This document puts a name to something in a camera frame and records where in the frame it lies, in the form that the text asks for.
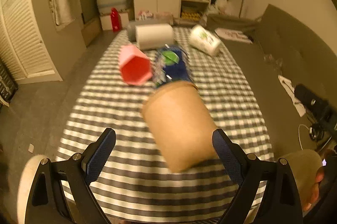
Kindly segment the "person's hand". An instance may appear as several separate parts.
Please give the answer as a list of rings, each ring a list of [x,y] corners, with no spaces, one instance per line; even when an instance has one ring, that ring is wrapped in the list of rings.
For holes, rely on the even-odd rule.
[[[319,185],[324,178],[325,167],[322,166],[318,169],[315,177],[315,183],[312,185],[310,190],[310,195],[305,200],[304,205],[302,206],[303,211],[308,211],[313,204],[319,199]]]

